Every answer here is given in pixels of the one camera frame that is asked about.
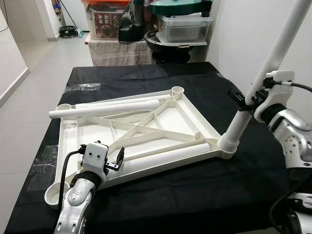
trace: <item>white pole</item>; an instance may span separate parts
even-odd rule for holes
[[[78,109],[50,111],[50,118],[81,117],[95,114],[112,115],[124,112],[154,111],[160,106],[158,100],[149,100],[108,106],[94,106]]]
[[[79,104],[75,105],[75,108],[79,109],[79,108],[85,108],[85,107],[127,104],[127,103],[134,103],[134,102],[140,102],[140,101],[166,99],[166,98],[170,98],[170,97],[171,96],[169,94],[165,94],[165,95],[158,95],[158,96],[151,96],[151,97],[139,97],[139,98],[133,98],[133,99],[116,100],[116,101],[105,101],[105,102],[95,102],[95,103],[79,103]]]
[[[262,88],[263,78],[268,72],[278,70],[282,63],[288,49],[290,48],[293,39],[295,38],[303,19],[305,18],[312,0],[297,0],[295,6],[283,26],[282,32],[275,42],[271,52],[265,59],[263,65],[260,68],[253,84],[245,97],[246,104],[252,104],[252,96],[256,91]],[[218,141],[218,146],[226,153],[233,154],[236,152],[239,145],[239,139],[243,134],[248,122],[251,119],[251,115],[248,112],[237,112],[232,120],[228,130],[222,135]]]

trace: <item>plastic base frame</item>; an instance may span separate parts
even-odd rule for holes
[[[223,154],[216,144],[220,134],[183,92],[183,88],[173,87],[156,93],[77,104],[76,108],[157,99],[160,106],[149,112],[62,118],[56,176],[45,193],[46,203],[54,208],[57,206],[64,159],[81,144],[100,140],[109,146],[107,157],[112,163],[120,149],[125,148],[121,169],[118,172],[110,170],[105,185],[99,189],[212,157],[228,159],[229,156]],[[80,171],[81,161],[82,155],[70,158],[66,189]]]

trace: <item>table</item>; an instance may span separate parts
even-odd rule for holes
[[[74,68],[59,103],[119,98],[173,86],[184,87],[185,95],[214,128],[221,134],[226,131],[236,113],[235,102],[226,94],[233,84],[206,62]],[[51,121],[7,234],[51,231],[56,211],[45,204],[43,195],[54,179],[59,123]],[[271,226],[269,207],[287,189],[279,143],[265,125],[252,120],[230,160],[212,158],[98,191],[86,234],[264,229]]]

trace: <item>white plastic tube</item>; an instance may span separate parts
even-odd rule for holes
[[[154,111],[159,106],[160,103],[158,100],[149,100],[118,105],[95,106],[78,109],[50,111],[49,117],[63,118],[63,117],[91,116],[95,114],[112,115],[124,112]]]
[[[271,52],[265,59],[263,65],[260,68],[260,71],[258,72],[250,90],[245,97],[247,104],[253,103],[251,98],[253,95],[255,95],[256,91],[262,88],[263,78],[265,78],[265,75],[268,72],[278,70],[302,24],[303,19],[305,18],[311,6],[311,3],[312,0],[296,1],[295,6],[288,20],[286,21],[281,34],[275,42]],[[247,127],[251,117],[252,116],[247,112],[242,111],[236,113],[228,130],[218,141],[218,146],[221,150],[229,154],[236,152],[237,146],[239,145],[239,139]]]
[[[127,104],[127,103],[134,103],[140,101],[148,101],[148,100],[159,100],[159,99],[166,99],[170,98],[169,94],[166,95],[158,95],[152,97],[139,97],[133,99],[126,99],[126,100],[117,100],[117,101],[107,101],[107,102],[96,102],[96,103],[79,103],[76,104],[76,109],[78,108],[85,108],[85,107],[95,107],[95,106],[109,106],[109,105],[117,105],[117,104]]]
[[[145,156],[129,161],[124,161],[122,168],[118,172],[109,172],[104,187],[121,184],[133,179],[141,178],[154,173],[169,170],[177,166],[182,166],[198,161],[192,156],[204,154],[209,151],[210,145],[208,143],[203,143],[182,149],[159,153],[152,156]]]

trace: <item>storage box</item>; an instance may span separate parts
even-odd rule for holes
[[[128,0],[81,0],[92,39],[118,39],[121,16]]]
[[[166,43],[205,42],[211,17],[167,18],[158,20],[158,32]]]

